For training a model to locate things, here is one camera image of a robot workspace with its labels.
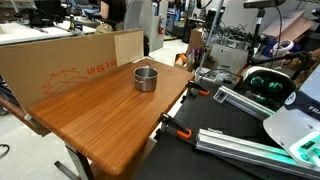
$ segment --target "shelf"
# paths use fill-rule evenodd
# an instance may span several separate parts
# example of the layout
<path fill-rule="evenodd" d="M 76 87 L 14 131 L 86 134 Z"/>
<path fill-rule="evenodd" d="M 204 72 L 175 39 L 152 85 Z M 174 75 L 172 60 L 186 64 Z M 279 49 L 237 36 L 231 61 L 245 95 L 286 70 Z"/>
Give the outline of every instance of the shelf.
<path fill-rule="evenodd" d="M 318 4 L 320 4 L 320 0 L 297 0 L 297 1 L 311 2 L 311 3 L 318 3 Z"/>

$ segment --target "metal pot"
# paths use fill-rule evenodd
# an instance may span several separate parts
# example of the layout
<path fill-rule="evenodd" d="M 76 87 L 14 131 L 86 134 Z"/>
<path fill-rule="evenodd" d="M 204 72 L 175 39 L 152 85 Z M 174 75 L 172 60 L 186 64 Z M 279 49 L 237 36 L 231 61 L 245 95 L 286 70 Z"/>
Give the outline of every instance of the metal pot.
<path fill-rule="evenodd" d="M 148 64 L 134 70 L 135 87 L 139 91 L 148 92 L 156 89 L 158 71 Z"/>

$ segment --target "wooden table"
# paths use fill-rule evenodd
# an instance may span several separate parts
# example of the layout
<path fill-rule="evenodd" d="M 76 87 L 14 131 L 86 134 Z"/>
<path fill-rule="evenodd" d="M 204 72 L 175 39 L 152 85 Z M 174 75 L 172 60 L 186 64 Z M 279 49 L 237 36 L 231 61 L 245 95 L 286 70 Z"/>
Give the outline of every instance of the wooden table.
<path fill-rule="evenodd" d="M 134 70 L 158 70 L 157 88 L 140 92 Z M 120 174 L 194 75 L 155 61 L 126 64 L 106 76 L 49 97 L 29 114 L 111 175 Z"/>

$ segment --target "metal table leg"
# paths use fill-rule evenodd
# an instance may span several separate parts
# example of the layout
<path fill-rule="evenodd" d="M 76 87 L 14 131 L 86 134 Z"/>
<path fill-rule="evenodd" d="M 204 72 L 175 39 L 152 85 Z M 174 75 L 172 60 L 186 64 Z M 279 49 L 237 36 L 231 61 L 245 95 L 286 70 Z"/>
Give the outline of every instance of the metal table leg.
<path fill-rule="evenodd" d="M 88 163 L 88 160 L 85 156 L 83 156 L 80 152 L 78 152 L 74 147 L 72 147 L 70 144 L 66 143 L 66 148 L 68 150 L 68 153 L 76 166 L 79 177 L 82 180 L 94 180 L 93 173 L 91 171 L 90 165 Z M 74 173 L 72 173 L 67 167 L 65 167 L 63 164 L 61 164 L 59 161 L 55 163 L 55 165 L 64 173 L 66 174 L 70 179 L 76 180 L 79 179 Z"/>

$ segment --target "gray floor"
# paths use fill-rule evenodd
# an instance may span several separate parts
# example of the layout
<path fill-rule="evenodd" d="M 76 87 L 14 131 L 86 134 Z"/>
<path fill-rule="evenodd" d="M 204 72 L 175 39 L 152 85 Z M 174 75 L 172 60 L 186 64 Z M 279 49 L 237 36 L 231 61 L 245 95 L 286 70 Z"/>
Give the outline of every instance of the gray floor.
<path fill-rule="evenodd" d="M 181 40 L 166 41 L 163 48 L 150 56 L 173 66 L 175 55 L 184 53 L 187 47 L 188 44 Z M 179 107 L 177 103 L 169 114 L 173 116 Z M 11 147 L 10 152 L 0 159 L 0 180 L 67 180 L 53 165 L 57 160 L 76 172 L 64 143 L 57 136 L 51 133 L 41 137 L 11 114 L 0 117 L 0 144 Z"/>

